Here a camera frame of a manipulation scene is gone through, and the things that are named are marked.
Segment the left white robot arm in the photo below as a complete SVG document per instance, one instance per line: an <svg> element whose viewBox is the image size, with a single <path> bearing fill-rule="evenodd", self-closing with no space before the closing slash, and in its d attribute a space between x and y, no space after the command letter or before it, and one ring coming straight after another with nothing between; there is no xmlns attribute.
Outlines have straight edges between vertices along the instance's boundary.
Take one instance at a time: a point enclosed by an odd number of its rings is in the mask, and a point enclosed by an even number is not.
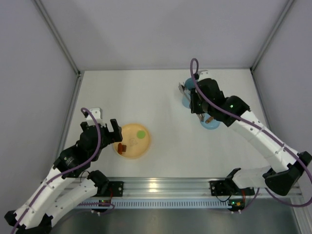
<svg viewBox="0 0 312 234"><path fill-rule="evenodd" d="M121 127L110 121L113 131L101 124L81 123L82 133L75 145L63 150L48 176L35 193L15 211L4 216L13 234L48 234L72 209L93 196L105 195L109 179L99 170L91 171L75 188L62 195L68 185L96 161L106 146L122 142Z"/></svg>

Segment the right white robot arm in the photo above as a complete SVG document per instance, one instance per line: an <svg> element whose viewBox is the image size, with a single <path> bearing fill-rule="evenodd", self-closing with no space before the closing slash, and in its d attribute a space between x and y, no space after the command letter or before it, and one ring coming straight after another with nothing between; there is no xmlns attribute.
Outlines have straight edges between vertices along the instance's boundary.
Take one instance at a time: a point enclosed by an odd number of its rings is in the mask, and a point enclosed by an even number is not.
<svg viewBox="0 0 312 234"><path fill-rule="evenodd" d="M196 81L191 89L191 112L208 114L246 139L268 162L267 167L236 168L226 177L230 188L259 187L286 196L304 173L312 156L286 146L267 129L241 98L225 97L216 80Z"/></svg>

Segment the green round cookie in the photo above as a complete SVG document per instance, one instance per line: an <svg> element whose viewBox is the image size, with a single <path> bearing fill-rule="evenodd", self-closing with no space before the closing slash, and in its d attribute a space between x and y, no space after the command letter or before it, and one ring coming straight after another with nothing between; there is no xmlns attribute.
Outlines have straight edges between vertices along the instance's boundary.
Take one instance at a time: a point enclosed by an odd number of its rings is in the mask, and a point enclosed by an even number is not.
<svg viewBox="0 0 312 234"><path fill-rule="evenodd" d="M146 132L144 130L139 130L139 131L137 131L136 136L139 139L143 139L146 136Z"/></svg>

